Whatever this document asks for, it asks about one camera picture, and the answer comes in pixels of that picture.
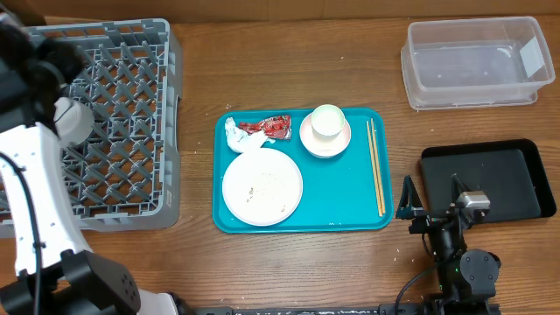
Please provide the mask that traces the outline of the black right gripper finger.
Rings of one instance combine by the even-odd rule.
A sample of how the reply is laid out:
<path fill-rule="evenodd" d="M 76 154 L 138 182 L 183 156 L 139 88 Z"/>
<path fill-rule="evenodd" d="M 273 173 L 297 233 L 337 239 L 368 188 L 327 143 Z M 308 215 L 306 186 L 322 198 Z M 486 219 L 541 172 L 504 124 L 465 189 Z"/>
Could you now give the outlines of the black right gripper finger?
<path fill-rule="evenodd" d="M 401 220 L 413 220 L 424 213 L 424 206 L 410 175 L 404 177 L 402 196 L 395 212 Z"/>
<path fill-rule="evenodd" d="M 468 186 L 461 180 L 457 173 L 451 175 L 451 201 L 457 205 L 459 203 L 459 196 L 468 192 Z"/>

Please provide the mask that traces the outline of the pink white bowl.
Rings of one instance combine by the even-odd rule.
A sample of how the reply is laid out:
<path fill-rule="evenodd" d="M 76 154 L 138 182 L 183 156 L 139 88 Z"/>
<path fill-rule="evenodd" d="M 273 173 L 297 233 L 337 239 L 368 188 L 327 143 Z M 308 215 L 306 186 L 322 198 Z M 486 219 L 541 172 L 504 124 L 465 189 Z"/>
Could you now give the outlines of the pink white bowl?
<path fill-rule="evenodd" d="M 333 158 L 342 153 L 350 144 L 352 131 L 348 121 L 344 121 L 342 131 L 331 140 L 321 140 L 312 128 L 312 114 L 302 121 L 299 137 L 303 146 L 316 158 Z"/>

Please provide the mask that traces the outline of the white cup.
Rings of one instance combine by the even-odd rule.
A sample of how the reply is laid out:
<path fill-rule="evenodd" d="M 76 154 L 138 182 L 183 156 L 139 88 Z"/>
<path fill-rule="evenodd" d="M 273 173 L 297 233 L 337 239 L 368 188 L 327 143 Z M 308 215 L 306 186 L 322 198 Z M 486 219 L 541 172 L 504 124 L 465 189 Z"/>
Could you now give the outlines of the white cup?
<path fill-rule="evenodd" d="M 324 104 L 315 108 L 311 113 L 311 128 L 315 137 L 321 140 L 332 140 L 345 125 L 342 110 L 332 104 Z"/>

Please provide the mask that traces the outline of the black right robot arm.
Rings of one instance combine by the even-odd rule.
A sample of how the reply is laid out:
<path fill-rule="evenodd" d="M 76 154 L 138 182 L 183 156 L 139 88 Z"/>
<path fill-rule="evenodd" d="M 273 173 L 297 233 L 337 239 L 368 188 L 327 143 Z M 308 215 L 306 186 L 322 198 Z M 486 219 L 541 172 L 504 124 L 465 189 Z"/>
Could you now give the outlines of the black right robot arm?
<path fill-rule="evenodd" d="M 485 250 L 469 249 L 464 232 L 481 223 L 490 210 L 490 200 L 482 191 L 470 189 L 458 175 L 451 175 L 451 203 L 443 214 L 423 209 L 411 178 L 404 181 L 397 216 L 410 220 L 409 232 L 423 237 L 434 265 L 411 279 L 403 288 L 432 272 L 437 273 L 440 292 L 416 306 L 417 314 L 498 315 L 495 283 L 500 258 Z"/>

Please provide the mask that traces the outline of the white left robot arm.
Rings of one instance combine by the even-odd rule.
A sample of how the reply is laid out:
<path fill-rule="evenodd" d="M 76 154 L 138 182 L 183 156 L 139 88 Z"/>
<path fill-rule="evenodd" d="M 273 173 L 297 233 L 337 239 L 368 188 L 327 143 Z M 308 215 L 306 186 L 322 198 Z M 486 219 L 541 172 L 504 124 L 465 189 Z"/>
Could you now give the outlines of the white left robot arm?
<path fill-rule="evenodd" d="M 88 108 L 63 96 L 83 68 L 68 44 L 33 43 L 10 13 L 1 16 L 1 177 L 13 220 L 16 280 L 1 290 L 9 314 L 188 314 L 173 293 L 141 290 L 120 263 L 95 254 L 80 231 L 64 184 L 58 119 L 86 137 Z"/>

